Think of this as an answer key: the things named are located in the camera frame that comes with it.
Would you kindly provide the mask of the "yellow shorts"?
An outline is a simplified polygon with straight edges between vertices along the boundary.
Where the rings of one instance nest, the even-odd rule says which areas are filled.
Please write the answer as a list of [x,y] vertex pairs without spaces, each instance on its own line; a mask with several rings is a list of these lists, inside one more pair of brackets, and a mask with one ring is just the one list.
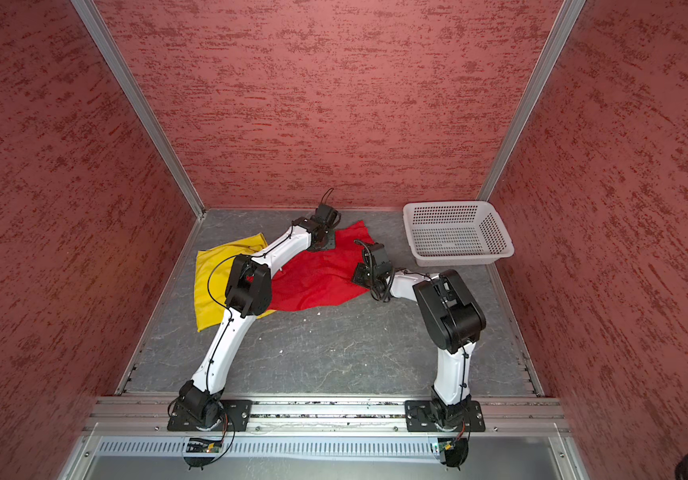
[[193,293],[198,332],[222,323],[226,312],[225,290],[235,257],[258,253],[267,246],[264,235],[259,233],[198,252]]

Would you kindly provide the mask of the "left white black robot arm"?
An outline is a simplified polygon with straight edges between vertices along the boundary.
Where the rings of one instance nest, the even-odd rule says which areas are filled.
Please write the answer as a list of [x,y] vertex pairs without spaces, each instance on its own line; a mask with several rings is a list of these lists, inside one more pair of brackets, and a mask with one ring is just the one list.
[[169,406],[171,430],[227,427],[222,404],[227,375],[247,331],[270,309],[273,277],[302,252],[332,249],[340,219],[335,210],[300,217],[272,243],[261,234],[243,239],[214,266],[205,291],[222,308],[222,321],[201,364]]

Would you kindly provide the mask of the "white plastic laundry basket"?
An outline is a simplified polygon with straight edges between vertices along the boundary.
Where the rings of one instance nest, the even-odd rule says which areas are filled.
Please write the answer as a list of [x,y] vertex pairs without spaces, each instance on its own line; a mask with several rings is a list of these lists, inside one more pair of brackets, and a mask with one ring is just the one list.
[[490,265],[515,253],[501,216],[485,201],[409,203],[403,221],[421,267]]

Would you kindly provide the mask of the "red shorts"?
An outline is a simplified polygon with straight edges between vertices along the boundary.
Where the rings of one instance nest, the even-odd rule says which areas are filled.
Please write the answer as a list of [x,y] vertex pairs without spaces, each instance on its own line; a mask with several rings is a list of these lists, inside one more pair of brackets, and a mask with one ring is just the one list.
[[363,247],[372,243],[363,220],[336,231],[333,250],[304,251],[291,259],[272,279],[269,311],[298,312],[340,306],[368,292],[353,282]]

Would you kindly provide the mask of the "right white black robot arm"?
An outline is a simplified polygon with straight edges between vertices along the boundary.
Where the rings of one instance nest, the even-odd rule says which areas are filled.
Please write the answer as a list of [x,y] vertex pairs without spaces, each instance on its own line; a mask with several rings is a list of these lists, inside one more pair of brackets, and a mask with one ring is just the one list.
[[437,274],[395,268],[381,243],[355,242],[362,248],[353,282],[382,303],[414,301],[427,333],[437,347],[437,374],[425,404],[428,419],[440,430],[455,431],[472,422],[470,387],[472,354],[487,327],[484,312],[454,269]]

